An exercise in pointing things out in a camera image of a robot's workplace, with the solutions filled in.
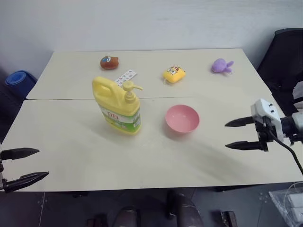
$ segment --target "gray floor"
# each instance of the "gray floor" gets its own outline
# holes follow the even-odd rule
[[[216,192],[214,188],[178,188],[192,198],[206,227],[222,227],[217,211],[232,210],[239,227],[286,227],[268,192],[287,189],[291,183],[258,185]],[[168,189],[89,192],[74,198],[65,193],[45,193],[41,227],[85,227],[86,220],[106,213],[111,225],[118,211],[129,205],[141,210],[143,227],[175,227],[176,221],[164,217]],[[0,193],[0,226],[38,227],[43,201],[42,192]]]

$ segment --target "tabletop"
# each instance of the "tabletop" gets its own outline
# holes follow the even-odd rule
[[[119,57],[117,69],[100,67],[100,60],[106,55]],[[211,71],[212,63],[218,58],[235,62],[232,74]],[[186,76],[178,83],[164,84],[162,73],[171,66],[181,67]],[[94,77],[116,80],[129,69],[137,72],[132,81],[144,89],[136,91],[140,98],[268,91],[242,49],[55,52],[27,98],[93,99],[91,82]]]
[[[243,93],[238,100],[249,100]],[[134,188],[198,187],[300,181],[292,155],[276,143],[269,152],[240,151],[224,145],[258,140],[254,125],[229,128],[250,115],[250,104],[225,95],[141,100],[142,128],[120,134],[104,120],[95,100],[29,100],[10,128],[3,149],[31,147],[39,153],[3,162],[9,180],[49,171],[21,191],[90,191]],[[164,122],[176,104],[196,109],[198,128],[175,134]],[[293,146],[303,164],[302,145]]]

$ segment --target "blue cylinder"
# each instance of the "blue cylinder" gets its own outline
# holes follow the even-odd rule
[[[5,84],[9,86],[10,90],[23,100],[26,99],[28,93],[35,86],[36,82],[37,79],[24,70],[14,72],[5,80]]]

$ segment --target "purple plush toy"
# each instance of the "purple plush toy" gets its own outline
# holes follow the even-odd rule
[[[232,69],[230,68],[233,65],[233,61],[226,63],[223,58],[219,58],[214,61],[212,66],[213,72],[231,72]]]

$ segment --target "brown plush toy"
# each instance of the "brown plush toy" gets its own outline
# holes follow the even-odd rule
[[[119,65],[118,57],[105,56],[101,59],[100,65],[105,70],[113,70]]]

